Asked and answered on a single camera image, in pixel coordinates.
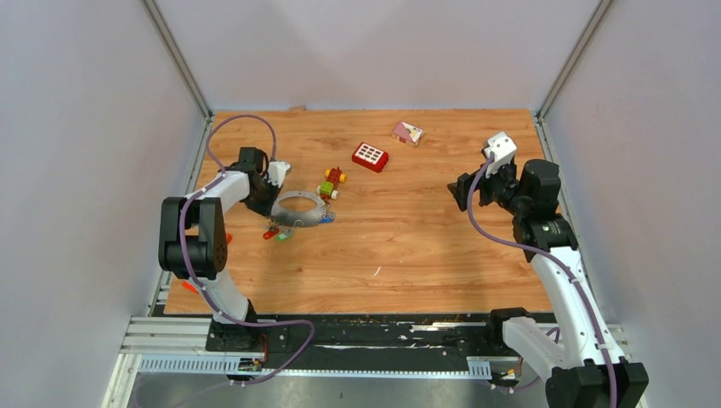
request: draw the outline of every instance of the gray wall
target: gray wall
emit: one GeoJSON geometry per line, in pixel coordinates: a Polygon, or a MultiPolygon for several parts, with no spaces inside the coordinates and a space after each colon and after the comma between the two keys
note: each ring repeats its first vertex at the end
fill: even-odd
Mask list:
{"type": "Polygon", "coordinates": [[[138,1],[0,2],[0,399],[98,406],[202,119],[138,1]]]}
{"type": "Polygon", "coordinates": [[[718,406],[721,3],[618,1],[548,119],[650,406],[718,406]]]}
{"type": "Polygon", "coordinates": [[[159,0],[214,109],[537,109],[598,0],[159,0]]]}

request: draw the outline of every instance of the red toy block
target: red toy block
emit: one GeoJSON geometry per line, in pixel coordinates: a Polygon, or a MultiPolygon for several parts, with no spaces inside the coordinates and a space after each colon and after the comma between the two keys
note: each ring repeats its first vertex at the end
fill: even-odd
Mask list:
{"type": "Polygon", "coordinates": [[[388,159],[388,152],[373,147],[368,143],[358,144],[358,148],[355,149],[351,156],[353,163],[360,164],[376,173],[380,173],[381,170],[383,170],[386,163],[388,163],[388,159]]]}

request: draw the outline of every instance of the toy car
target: toy car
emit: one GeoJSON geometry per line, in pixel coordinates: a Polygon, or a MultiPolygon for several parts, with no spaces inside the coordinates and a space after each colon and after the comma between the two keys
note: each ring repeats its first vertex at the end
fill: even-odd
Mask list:
{"type": "Polygon", "coordinates": [[[339,167],[329,168],[326,170],[326,181],[315,189],[315,193],[323,199],[323,201],[337,200],[338,183],[345,183],[345,174],[339,167]]]}

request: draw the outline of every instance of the wood grain surface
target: wood grain surface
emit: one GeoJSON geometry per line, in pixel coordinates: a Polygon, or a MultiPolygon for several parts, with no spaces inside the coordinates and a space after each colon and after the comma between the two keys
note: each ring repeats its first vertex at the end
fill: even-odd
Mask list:
{"type": "MultiPolygon", "coordinates": [[[[223,112],[215,123],[237,112],[223,112]]],[[[253,112],[277,132],[278,160],[292,172],[284,190],[315,191],[327,168],[348,177],[332,202],[331,224],[264,240],[268,221],[236,205],[225,218],[233,235],[228,267],[260,313],[481,312],[523,306],[550,310],[543,286],[520,250],[480,236],[458,211],[446,185],[484,161],[485,140],[505,131],[518,145],[519,169],[542,157],[527,110],[296,110],[253,112]],[[399,121],[426,131],[418,147],[392,139],[399,121]],[[360,142],[386,150],[389,164],[374,173],[350,160],[360,142]]],[[[253,119],[229,123],[211,148],[223,163],[241,146],[270,153],[268,128],[253,119]]],[[[206,156],[199,185],[217,172],[206,156]]],[[[493,235],[513,240],[511,216],[476,207],[493,235]]],[[[167,313],[206,313],[193,292],[173,281],[167,313]]]]}

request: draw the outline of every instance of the green toy block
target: green toy block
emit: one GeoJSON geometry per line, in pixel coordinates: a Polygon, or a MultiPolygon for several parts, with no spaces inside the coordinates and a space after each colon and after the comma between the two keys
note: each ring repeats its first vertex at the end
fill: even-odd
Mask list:
{"type": "Polygon", "coordinates": [[[328,194],[330,195],[333,192],[333,183],[330,181],[324,181],[323,184],[321,184],[321,194],[328,194]]]}

